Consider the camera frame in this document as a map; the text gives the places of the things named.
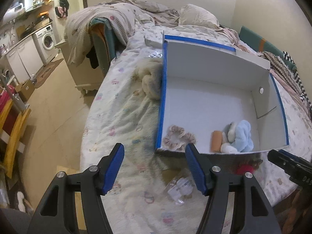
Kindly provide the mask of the person right hand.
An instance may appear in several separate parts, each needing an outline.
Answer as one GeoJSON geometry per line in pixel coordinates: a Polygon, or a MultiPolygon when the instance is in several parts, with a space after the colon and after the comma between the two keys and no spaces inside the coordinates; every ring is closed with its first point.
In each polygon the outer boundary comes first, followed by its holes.
{"type": "Polygon", "coordinates": [[[281,233],[311,233],[311,191],[298,187],[273,209],[281,233]]]}

